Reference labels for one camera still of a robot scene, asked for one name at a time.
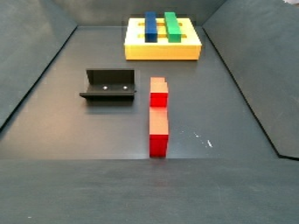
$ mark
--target rectangular block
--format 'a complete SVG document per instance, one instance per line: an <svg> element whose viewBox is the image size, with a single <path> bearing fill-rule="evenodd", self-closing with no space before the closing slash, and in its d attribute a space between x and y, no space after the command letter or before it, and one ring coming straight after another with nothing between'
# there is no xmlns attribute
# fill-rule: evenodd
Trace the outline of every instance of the rectangular block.
<svg viewBox="0 0 299 224"><path fill-rule="evenodd" d="M145 14L145 42L157 43L158 42L158 29L155 21L155 12L149 11Z"/></svg>
<svg viewBox="0 0 299 224"><path fill-rule="evenodd" d="M166 157L169 136L167 108L150 108L150 157Z"/></svg>
<svg viewBox="0 0 299 224"><path fill-rule="evenodd" d="M127 60L198 60L202 42L189 18L178 18L182 43L169 43L165 19L158 18L158 42L146 43L146 20L130 18L126 32Z"/></svg>
<svg viewBox="0 0 299 224"><path fill-rule="evenodd" d="M167 107L169 86L165 78L151 78L150 107Z"/></svg>
<svg viewBox="0 0 299 224"><path fill-rule="evenodd" d="M169 136L165 138L153 138L150 139L150 157L151 158L166 158L169 144Z"/></svg>
<svg viewBox="0 0 299 224"><path fill-rule="evenodd" d="M165 13L166 31L170 43L182 43L182 29L174 12Z"/></svg>

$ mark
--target black bracket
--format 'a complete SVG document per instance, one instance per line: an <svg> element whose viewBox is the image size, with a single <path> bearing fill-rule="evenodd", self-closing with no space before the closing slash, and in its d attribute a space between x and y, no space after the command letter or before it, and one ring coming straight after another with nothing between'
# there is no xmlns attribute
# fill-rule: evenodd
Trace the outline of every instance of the black bracket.
<svg viewBox="0 0 299 224"><path fill-rule="evenodd" d="M134 69L87 69L89 91L79 95L89 100L134 100L137 92Z"/></svg>

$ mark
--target white speck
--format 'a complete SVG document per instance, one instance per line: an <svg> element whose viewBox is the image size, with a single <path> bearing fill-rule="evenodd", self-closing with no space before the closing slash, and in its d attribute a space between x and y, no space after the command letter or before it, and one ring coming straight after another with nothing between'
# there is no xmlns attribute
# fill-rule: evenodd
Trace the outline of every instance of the white speck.
<svg viewBox="0 0 299 224"><path fill-rule="evenodd" d="M211 141L209 140L209 145L210 145L210 147L213 148L213 145L211 145Z"/></svg>

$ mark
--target gray floor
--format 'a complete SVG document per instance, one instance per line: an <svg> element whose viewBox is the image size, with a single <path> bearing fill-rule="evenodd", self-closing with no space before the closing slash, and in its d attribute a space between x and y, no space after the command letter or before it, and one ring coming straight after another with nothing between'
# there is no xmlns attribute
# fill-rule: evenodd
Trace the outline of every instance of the gray floor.
<svg viewBox="0 0 299 224"><path fill-rule="evenodd" d="M0 134L0 158L149 158L150 77L170 85L169 158L277 158L202 28L199 61L126 61L126 29L81 27ZM133 106L87 104L87 68L134 68Z"/></svg>
<svg viewBox="0 0 299 224"><path fill-rule="evenodd" d="M297 224L297 161L2 160L7 224Z"/></svg>
<svg viewBox="0 0 299 224"><path fill-rule="evenodd" d="M277 158L198 31L199 62L126 62L121 28L79 28L2 133L3 223L298 223L299 164ZM87 105L87 67L137 69L133 107ZM170 83L169 158L189 159L86 159L149 157L154 75Z"/></svg>

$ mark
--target blue block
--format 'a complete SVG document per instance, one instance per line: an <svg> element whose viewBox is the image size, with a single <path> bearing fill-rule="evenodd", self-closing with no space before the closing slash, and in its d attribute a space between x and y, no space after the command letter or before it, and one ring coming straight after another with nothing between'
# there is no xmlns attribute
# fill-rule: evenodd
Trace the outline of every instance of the blue block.
<svg viewBox="0 0 299 224"><path fill-rule="evenodd" d="M145 14L145 42L146 43L158 42L158 29L157 29L154 11L147 11Z"/></svg>

